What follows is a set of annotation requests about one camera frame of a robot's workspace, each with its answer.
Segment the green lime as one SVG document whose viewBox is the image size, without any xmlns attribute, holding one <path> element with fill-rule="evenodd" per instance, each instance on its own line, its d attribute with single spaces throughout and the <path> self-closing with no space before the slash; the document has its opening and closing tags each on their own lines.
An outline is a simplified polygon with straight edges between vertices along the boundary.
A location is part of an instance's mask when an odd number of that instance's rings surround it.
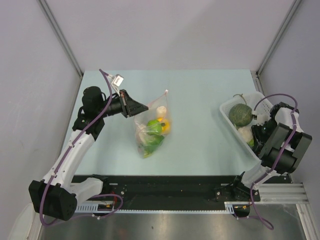
<svg viewBox="0 0 320 240">
<path fill-rule="evenodd" d="M 146 132 L 149 135 L 161 135 L 162 134 L 162 127 L 160 122 L 157 119 L 150 120 L 147 123 Z"/>
</svg>

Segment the yellow bell pepper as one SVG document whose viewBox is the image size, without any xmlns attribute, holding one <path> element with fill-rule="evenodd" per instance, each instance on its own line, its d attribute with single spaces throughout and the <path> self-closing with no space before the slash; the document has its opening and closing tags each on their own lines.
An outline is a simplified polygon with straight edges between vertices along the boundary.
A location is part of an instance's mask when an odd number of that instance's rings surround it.
<svg viewBox="0 0 320 240">
<path fill-rule="evenodd" d="M 171 123 L 168 119 L 166 118 L 158 118 L 157 119 L 160 122 L 161 125 L 161 134 L 162 135 L 166 135 L 169 134 L 171 132 Z"/>
</svg>

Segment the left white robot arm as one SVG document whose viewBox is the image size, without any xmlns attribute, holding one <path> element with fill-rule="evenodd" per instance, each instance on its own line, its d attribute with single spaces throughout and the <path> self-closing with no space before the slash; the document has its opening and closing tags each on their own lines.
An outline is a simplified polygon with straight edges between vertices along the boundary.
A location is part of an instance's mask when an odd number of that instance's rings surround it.
<svg viewBox="0 0 320 240">
<path fill-rule="evenodd" d="M 104 177 L 93 175 L 73 184 L 76 170 L 101 133 L 105 118 L 117 114 L 129 118 L 148 109 L 148 106 L 132 99 L 124 89 L 106 97 L 97 86 L 86 88 L 65 149 L 42 180 L 33 180 L 28 187 L 35 212 L 40 217 L 68 221 L 77 206 L 86 200 L 95 196 L 100 200 L 107 199 L 111 188 Z"/>
</svg>

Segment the clear pink zip top bag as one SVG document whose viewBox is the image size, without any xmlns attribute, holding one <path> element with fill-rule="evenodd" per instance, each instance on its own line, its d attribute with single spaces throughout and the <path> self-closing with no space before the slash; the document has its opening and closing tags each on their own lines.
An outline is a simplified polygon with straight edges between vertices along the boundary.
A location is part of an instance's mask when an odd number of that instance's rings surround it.
<svg viewBox="0 0 320 240">
<path fill-rule="evenodd" d="M 134 117 L 137 149 L 143 158 L 153 155 L 171 133 L 172 115 L 168 93 L 169 91 L 165 90 L 160 97 L 147 105 L 147 111 Z"/>
</svg>

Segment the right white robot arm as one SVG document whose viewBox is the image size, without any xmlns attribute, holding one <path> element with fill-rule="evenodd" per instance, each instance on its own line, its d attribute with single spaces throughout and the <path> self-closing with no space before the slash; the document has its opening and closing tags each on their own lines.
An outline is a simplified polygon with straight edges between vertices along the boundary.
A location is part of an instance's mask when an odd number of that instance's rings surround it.
<svg viewBox="0 0 320 240">
<path fill-rule="evenodd" d="M 235 179 L 230 188 L 235 200 L 250 198 L 262 183 L 297 169 L 312 142 L 298 118 L 297 108 L 280 102 L 271 108 L 267 121 L 248 128 L 253 137 L 251 150 L 260 162 Z"/>
</svg>

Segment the green lettuce cabbage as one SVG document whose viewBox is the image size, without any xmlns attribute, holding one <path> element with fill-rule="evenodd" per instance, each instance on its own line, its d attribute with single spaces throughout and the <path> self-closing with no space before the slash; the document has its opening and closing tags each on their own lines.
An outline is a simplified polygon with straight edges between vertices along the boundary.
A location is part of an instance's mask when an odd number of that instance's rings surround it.
<svg viewBox="0 0 320 240">
<path fill-rule="evenodd" d="M 164 141 L 163 135 L 145 135 L 142 138 L 142 143 L 139 145 L 139 149 L 143 153 L 143 157 L 149 157 L 160 147 Z"/>
</svg>

